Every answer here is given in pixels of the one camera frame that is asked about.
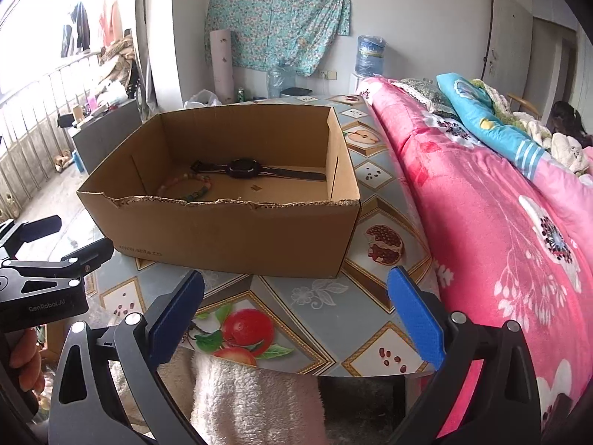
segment window railing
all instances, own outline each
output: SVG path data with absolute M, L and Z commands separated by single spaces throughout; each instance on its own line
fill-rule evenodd
M 57 126 L 57 117 L 87 103 L 98 66 L 99 52 L 78 54 L 1 96 L 0 206 L 5 215 L 16 217 L 57 172 L 54 158 L 74 150 L 72 138 Z

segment patterned tablecloth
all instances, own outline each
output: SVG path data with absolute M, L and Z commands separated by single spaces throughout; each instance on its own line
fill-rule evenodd
M 202 270 L 206 296 L 183 345 L 270 370 L 326 376 L 427 371 L 385 287 L 402 264 L 424 289 L 437 290 L 432 258 L 401 169 L 359 96 L 304 96 L 252 105 L 331 105 L 358 178 L 362 210 L 336 279 L 292 279 Z M 173 290 L 184 267 L 115 252 L 87 276 L 87 294 L 122 319 Z

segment yellow patch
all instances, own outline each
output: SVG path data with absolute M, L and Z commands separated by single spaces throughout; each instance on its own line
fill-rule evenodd
M 496 127 L 496 124 L 493 121 L 488 120 L 487 118 L 483 118 L 482 120 L 480 120 L 480 127 L 484 130 L 491 130 L 494 129 L 494 127 Z

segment teal floral cloth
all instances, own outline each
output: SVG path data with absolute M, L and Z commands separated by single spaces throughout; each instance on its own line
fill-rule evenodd
M 351 0 L 210 0 L 210 32 L 231 30 L 232 64 L 267 71 L 284 60 L 299 75 L 315 72 L 336 35 L 350 34 Z

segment finger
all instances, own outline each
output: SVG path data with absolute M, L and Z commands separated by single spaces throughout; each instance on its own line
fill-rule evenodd
M 37 382 L 37 377 L 41 371 L 41 354 L 35 353 L 29 363 L 21 368 L 19 374 L 19 385 L 24 392 L 33 389 L 33 386 Z
M 33 389 L 37 393 L 41 393 L 43 390 L 45 390 L 45 376 L 43 376 L 43 371 L 39 372 L 39 376 L 33 385 Z
M 11 368 L 20 368 L 25 363 L 31 361 L 37 352 L 37 333 L 34 329 L 28 328 L 20 338 L 17 346 L 14 347 L 10 354 L 10 361 L 8 365 Z

